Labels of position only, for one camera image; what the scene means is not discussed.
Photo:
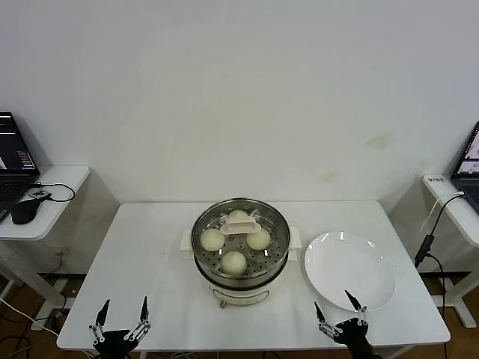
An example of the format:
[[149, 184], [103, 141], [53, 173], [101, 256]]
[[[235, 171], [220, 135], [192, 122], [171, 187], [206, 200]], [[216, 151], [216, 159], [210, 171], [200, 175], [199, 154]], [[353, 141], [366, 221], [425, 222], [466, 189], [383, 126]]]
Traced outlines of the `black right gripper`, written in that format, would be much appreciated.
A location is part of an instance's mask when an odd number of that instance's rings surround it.
[[362, 306], [359, 300], [347, 289], [344, 290], [351, 305], [357, 312], [355, 318], [336, 324], [329, 324], [323, 315], [317, 302], [314, 302], [318, 328], [327, 337], [334, 339], [336, 343], [344, 344], [350, 351], [353, 359], [376, 358], [372, 345], [367, 341], [368, 321], [366, 317], [367, 307]]

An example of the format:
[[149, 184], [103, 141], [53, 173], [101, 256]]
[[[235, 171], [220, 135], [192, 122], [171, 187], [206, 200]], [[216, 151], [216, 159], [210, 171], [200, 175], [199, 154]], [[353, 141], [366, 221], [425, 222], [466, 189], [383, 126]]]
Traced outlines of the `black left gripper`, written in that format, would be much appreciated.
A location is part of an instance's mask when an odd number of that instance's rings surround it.
[[137, 347], [137, 340], [143, 340], [151, 328], [147, 296], [144, 297], [137, 325], [130, 331], [116, 330], [103, 333], [103, 326], [109, 309], [110, 300], [107, 299], [94, 324], [89, 329], [94, 336], [93, 347], [98, 352], [95, 358], [124, 359], [131, 358], [130, 352]]

